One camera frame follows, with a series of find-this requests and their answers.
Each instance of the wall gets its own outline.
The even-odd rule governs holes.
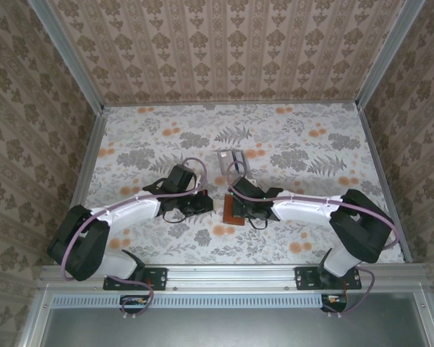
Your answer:
[[[93,125],[26,0],[0,1],[0,346],[25,323]]]
[[[107,105],[355,99],[403,0],[51,0]]]
[[[434,1],[426,1],[365,109],[416,261],[434,288]]]

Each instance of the wooden block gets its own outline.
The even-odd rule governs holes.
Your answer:
[[[233,197],[230,194],[225,194],[224,200],[224,223],[232,224],[234,226],[243,226],[244,218],[233,217],[231,207],[233,206]]]

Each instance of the floral patterned surface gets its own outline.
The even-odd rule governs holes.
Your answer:
[[[324,196],[355,188],[386,208],[353,103],[118,107],[106,112],[88,207],[139,192],[186,157],[202,158],[208,168],[212,213],[179,224],[155,218],[110,235],[108,247],[128,249],[147,263],[316,263],[339,242],[331,228],[295,220],[270,222],[264,231],[249,223],[223,224],[227,186],[217,150],[244,150],[262,189]],[[198,164],[191,167],[201,172]],[[174,211],[167,216],[180,217]],[[400,248],[382,253],[380,261],[403,262]]]

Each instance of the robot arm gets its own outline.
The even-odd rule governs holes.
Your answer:
[[[327,201],[331,203],[322,203],[296,200],[296,196],[306,200],[308,198],[324,200],[322,197],[294,194],[278,188],[270,188],[264,192],[244,177],[237,179],[233,188],[247,197],[287,198],[287,200],[252,202],[234,195],[236,200],[234,205],[239,211],[239,216],[261,220],[303,220],[333,228],[341,244],[330,249],[318,267],[320,279],[326,286],[337,281],[361,262],[376,262],[391,232],[391,228],[383,221],[334,203],[345,202],[363,207],[392,222],[378,206],[355,189],[349,189],[342,196],[328,198]]]
[[[82,205],[69,210],[61,223],[55,237],[47,248],[47,254],[61,264],[69,242],[77,229],[92,215],[106,211],[92,221],[76,240],[67,260],[66,271],[76,280],[89,277],[115,275],[118,278],[142,280],[145,264],[133,254],[123,250],[116,252],[106,249],[110,232],[120,231],[127,226],[142,220],[164,215],[174,208],[180,210],[185,217],[199,215],[213,209],[213,201],[206,190],[183,197],[163,197],[164,194],[184,193],[190,190],[189,185],[195,179],[195,187],[199,178],[193,171],[183,165],[175,165],[167,178],[160,179],[150,186],[144,187],[128,199],[116,203],[113,207],[97,207],[87,209]],[[144,196],[158,195],[142,199]]]

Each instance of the floral tablecloth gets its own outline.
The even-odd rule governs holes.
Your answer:
[[[264,190],[329,196],[355,188],[386,209],[353,103],[117,107],[105,112],[108,123],[87,207],[139,192],[186,157],[199,157],[208,168],[212,213],[178,224],[155,218],[111,233],[108,247],[128,249],[146,263],[318,263],[339,242],[331,228],[295,220],[270,222],[263,231],[249,223],[223,224],[227,186],[217,150],[245,151],[253,178]],[[199,164],[191,167],[202,173]],[[178,212],[168,214],[168,219],[179,218]],[[384,251],[380,262],[403,262],[400,247]]]

